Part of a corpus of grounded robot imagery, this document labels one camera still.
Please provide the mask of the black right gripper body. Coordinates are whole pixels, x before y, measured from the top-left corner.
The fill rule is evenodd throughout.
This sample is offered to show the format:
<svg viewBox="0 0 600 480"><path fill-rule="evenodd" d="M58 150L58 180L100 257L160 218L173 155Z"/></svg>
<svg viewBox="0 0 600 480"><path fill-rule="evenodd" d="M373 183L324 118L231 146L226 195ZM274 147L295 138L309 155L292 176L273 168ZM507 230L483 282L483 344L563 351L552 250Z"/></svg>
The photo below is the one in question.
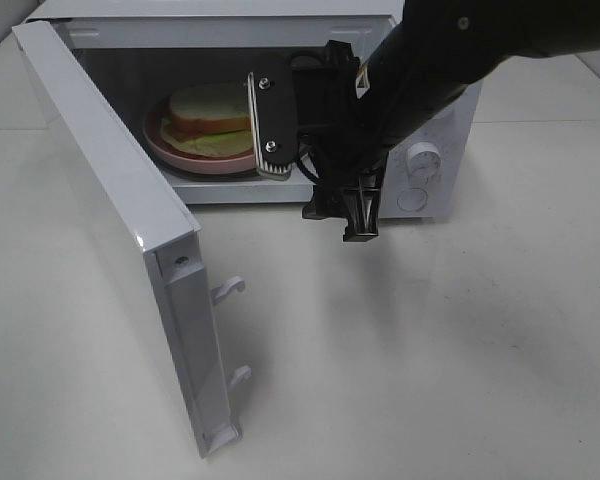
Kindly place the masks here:
<svg viewBox="0 0 600 480"><path fill-rule="evenodd" d="M321 48L303 48L288 57L295 91L298 136L313 171L299 168L314 185L340 192L365 172L381 173L381 196L387 152L377 148L378 120L360 109L359 81L385 61L382 41L366 61L350 44L330 40Z"/></svg>

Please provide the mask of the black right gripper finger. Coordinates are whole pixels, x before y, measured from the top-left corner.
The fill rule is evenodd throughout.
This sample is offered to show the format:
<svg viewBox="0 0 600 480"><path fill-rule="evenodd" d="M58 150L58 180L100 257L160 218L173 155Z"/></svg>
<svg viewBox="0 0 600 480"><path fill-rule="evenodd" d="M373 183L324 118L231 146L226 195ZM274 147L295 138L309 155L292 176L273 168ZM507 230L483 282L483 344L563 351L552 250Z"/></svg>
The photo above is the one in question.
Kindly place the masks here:
<svg viewBox="0 0 600 480"><path fill-rule="evenodd" d="M378 217L381 202L381 173L365 172L342 192L347 226L344 242L367 242L378 236Z"/></svg>
<svg viewBox="0 0 600 480"><path fill-rule="evenodd" d="M306 220L346 219L347 209L341 192L338 189L314 185L311 199L302 208L302 218Z"/></svg>

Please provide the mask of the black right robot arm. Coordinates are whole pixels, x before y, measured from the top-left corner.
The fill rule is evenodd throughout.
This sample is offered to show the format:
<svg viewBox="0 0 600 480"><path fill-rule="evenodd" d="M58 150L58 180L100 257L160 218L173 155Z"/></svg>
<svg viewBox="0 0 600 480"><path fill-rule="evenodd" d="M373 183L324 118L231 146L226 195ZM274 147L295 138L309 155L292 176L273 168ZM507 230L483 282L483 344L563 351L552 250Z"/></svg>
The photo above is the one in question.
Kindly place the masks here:
<svg viewBox="0 0 600 480"><path fill-rule="evenodd" d="M597 1L408 1L366 60L330 41L293 66L300 159L313 194L302 215L343 218L344 239L378 233L389 153L514 57L600 50Z"/></svg>

